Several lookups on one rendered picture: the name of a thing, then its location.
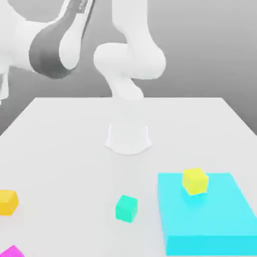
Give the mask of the small teal cube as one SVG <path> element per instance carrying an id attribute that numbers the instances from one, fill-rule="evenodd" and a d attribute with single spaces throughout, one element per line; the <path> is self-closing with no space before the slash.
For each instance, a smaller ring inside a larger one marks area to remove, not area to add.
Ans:
<path id="1" fill-rule="evenodd" d="M 128 223 L 132 223 L 138 211 L 138 199 L 121 195 L 115 206 L 115 217 Z"/>

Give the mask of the small yellow cube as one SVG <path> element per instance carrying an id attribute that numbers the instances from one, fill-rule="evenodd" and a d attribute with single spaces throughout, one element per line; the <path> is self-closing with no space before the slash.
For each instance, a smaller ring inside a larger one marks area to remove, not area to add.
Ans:
<path id="1" fill-rule="evenodd" d="M 200 168 L 183 171 L 182 185 L 190 196 L 206 193 L 208 183 L 209 177 Z"/>

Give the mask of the small orange cube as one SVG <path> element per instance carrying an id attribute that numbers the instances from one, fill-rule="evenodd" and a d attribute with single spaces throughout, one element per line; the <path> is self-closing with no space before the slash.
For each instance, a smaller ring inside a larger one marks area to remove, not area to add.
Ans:
<path id="1" fill-rule="evenodd" d="M 12 215 L 18 204 L 19 200 L 16 191 L 0 190 L 0 215 Z"/>

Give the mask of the small magenta cube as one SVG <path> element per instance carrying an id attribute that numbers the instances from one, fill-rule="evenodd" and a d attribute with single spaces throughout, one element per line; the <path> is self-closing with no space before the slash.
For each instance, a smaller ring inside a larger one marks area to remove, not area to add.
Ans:
<path id="1" fill-rule="evenodd" d="M 12 245 L 0 253 L 0 257 L 25 257 L 25 255 L 15 245 Z"/>

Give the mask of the large cyan box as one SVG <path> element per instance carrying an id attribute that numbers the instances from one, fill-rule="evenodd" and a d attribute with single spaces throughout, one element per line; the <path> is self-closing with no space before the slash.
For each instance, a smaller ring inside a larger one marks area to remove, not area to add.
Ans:
<path id="1" fill-rule="evenodd" d="M 190 196 L 181 173 L 159 173 L 157 195 L 167 256 L 255 255 L 257 217 L 230 173 L 209 173 Z"/>

